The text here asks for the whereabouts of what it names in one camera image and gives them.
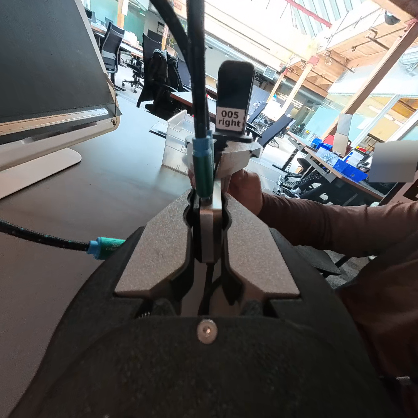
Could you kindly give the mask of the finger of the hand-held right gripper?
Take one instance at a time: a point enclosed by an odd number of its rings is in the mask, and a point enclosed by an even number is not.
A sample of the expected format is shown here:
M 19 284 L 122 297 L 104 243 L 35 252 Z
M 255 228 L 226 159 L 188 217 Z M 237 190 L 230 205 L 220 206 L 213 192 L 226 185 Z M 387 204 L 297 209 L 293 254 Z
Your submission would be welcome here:
M 188 172 L 194 174 L 194 162 L 193 162 L 193 135 L 188 135 L 185 138 L 185 164 L 187 165 Z
M 224 148 L 215 153 L 215 179 L 219 180 L 221 191 L 227 192 L 232 175 L 247 167 L 252 157 L 258 158 L 262 153 L 263 146 L 258 142 L 226 141 Z

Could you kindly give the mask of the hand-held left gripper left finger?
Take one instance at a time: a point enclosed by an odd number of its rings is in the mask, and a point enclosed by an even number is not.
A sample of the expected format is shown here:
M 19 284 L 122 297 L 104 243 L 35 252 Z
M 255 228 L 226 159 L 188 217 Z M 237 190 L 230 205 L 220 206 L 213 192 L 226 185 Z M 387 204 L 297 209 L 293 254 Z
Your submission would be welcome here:
M 193 285 L 191 230 L 185 221 L 192 190 L 155 215 L 145 226 L 115 287 L 121 297 L 181 301 Z

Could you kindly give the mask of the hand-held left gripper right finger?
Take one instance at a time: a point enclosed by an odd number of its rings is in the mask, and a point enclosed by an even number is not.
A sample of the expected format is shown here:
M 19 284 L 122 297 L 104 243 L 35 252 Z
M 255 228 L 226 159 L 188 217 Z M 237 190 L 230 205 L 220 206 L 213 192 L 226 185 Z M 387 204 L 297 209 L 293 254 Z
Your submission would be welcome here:
M 300 290 L 270 228 L 229 194 L 224 209 L 222 290 L 227 303 L 298 299 Z

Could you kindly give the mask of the clear plastic bin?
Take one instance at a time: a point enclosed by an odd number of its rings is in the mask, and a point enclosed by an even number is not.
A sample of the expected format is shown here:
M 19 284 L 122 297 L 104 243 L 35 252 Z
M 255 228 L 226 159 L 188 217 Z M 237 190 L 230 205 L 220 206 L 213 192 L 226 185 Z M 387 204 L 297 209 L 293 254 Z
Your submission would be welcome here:
M 188 175 L 188 144 L 194 136 L 194 120 L 186 110 L 168 120 L 162 165 L 180 174 Z

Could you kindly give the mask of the person's right forearm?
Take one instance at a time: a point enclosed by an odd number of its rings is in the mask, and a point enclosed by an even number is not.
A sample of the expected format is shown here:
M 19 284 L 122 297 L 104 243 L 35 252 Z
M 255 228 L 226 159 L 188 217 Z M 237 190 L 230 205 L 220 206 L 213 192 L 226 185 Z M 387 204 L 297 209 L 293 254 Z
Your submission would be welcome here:
M 266 193 L 262 196 L 258 217 L 294 246 L 365 257 L 382 254 L 417 232 L 417 202 L 339 206 Z

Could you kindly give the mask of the person's right hand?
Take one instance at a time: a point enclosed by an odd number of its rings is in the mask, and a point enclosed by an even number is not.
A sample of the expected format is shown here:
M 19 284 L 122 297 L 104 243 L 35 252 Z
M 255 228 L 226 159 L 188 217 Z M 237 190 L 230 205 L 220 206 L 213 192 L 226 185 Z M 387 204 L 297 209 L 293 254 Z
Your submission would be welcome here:
M 254 215 L 263 207 L 263 193 L 259 176 L 245 169 L 231 176 L 228 193 Z

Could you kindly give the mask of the white top desk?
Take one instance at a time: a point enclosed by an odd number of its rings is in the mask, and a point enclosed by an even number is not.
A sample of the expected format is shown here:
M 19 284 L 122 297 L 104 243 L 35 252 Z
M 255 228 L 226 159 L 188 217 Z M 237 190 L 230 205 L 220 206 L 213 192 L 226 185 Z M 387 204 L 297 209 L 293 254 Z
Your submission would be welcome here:
M 216 98 L 213 98 L 208 93 L 212 93 L 212 91 L 206 91 L 206 98 L 207 98 L 207 104 L 208 104 L 208 111 L 210 114 L 216 113 L 217 103 Z M 173 91 L 170 94 L 170 97 L 176 101 L 179 102 L 182 106 L 184 106 L 187 109 L 193 110 L 193 102 L 192 102 L 192 93 L 190 91 Z

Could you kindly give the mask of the black chair with jacket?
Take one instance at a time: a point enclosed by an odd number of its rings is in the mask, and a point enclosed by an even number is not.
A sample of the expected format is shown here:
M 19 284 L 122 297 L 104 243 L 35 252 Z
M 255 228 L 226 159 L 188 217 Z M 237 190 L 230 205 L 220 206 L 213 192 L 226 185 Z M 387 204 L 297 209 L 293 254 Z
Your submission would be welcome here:
M 183 92 L 184 86 L 178 71 L 178 59 L 167 51 L 160 50 L 159 44 L 143 34 L 144 84 L 137 107 L 152 101 L 144 108 L 162 119 L 171 118 L 179 109 L 171 97 L 172 92 Z

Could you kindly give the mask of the long desk with crates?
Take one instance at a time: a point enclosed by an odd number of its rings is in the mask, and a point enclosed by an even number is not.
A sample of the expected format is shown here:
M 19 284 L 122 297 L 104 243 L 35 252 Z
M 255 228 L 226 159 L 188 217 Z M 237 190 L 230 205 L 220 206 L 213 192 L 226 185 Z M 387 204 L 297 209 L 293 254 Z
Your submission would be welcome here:
M 289 133 L 289 141 L 295 145 L 295 151 L 306 154 L 305 160 L 309 168 L 302 175 L 299 183 L 308 182 L 316 177 L 324 179 L 325 184 L 320 185 L 323 192 L 329 196 L 333 203 L 341 205 L 373 204 L 380 202 L 389 193 L 390 189 L 377 184 L 369 184 L 367 179 L 358 183 L 351 181 L 333 168 L 340 159 L 330 150 L 313 148 L 309 142 L 294 133 Z

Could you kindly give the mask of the cardboard box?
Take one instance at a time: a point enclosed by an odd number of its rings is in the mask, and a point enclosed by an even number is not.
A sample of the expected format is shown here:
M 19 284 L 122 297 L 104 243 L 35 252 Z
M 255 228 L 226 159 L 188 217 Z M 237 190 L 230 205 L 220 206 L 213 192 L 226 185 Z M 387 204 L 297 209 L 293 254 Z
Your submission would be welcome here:
M 352 123 L 352 114 L 341 113 L 337 122 L 332 149 L 340 157 L 347 154 L 349 131 Z

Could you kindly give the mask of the blue plastic crate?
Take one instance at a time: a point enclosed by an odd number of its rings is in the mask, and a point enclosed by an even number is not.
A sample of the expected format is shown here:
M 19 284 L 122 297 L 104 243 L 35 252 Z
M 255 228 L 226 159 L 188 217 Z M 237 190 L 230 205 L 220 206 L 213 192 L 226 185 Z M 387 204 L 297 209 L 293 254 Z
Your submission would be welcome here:
M 338 159 L 333 165 L 333 168 L 340 172 L 343 176 L 356 183 L 363 181 L 368 177 L 367 173 L 359 170 L 355 166 L 342 159 Z

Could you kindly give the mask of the person's upper body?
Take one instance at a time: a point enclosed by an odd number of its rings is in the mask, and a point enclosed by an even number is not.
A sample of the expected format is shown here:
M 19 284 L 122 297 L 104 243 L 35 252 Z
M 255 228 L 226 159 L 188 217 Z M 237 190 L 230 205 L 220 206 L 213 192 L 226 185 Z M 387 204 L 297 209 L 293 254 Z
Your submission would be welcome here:
M 417 248 L 415 232 L 337 289 L 380 381 L 404 417 L 417 417 Z

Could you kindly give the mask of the framed marker sign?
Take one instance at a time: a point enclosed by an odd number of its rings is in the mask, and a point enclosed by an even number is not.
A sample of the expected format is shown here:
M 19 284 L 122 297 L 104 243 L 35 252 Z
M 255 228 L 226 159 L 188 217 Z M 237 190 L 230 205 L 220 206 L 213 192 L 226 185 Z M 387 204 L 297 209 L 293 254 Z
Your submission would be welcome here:
M 418 180 L 411 183 L 397 184 L 383 200 L 379 202 L 378 206 L 412 203 L 415 201 L 418 201 Z

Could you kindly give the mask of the black monitor with white base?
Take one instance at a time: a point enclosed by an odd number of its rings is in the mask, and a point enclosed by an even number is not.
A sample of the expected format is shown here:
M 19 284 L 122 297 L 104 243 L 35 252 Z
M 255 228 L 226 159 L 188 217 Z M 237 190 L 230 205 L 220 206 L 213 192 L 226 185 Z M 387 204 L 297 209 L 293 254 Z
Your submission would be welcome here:
M 117 129 L 115 87 L 81 1 L 0 3 L 0 197 L 81 161 Z

